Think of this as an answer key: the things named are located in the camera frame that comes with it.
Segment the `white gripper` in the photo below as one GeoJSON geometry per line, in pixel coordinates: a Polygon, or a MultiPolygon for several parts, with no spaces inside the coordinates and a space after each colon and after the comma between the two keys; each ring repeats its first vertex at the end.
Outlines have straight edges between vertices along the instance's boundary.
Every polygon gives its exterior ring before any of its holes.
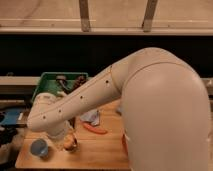
{"type": "Polygon", "coordinates": [[[67,134],[68,134],[67,130],[62,130],[55,135],[50,134],[49,132],[46,133],[47,137],[53,142],[53,144],[57,149],[64,148],[64,139],[67,136],[67,134]]]}

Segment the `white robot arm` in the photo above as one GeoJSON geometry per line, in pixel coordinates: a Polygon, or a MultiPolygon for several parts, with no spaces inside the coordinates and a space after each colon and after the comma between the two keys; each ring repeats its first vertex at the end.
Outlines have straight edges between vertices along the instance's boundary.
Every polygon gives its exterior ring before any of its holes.
{"type": "Polygon", "coordinates": [[[39,94],[27,126],[62,138],[67,120],[116,99],[131,171],[208,171],[206,87],[190,65],[161,48],[128,55],[58,101],[39,94]]]}

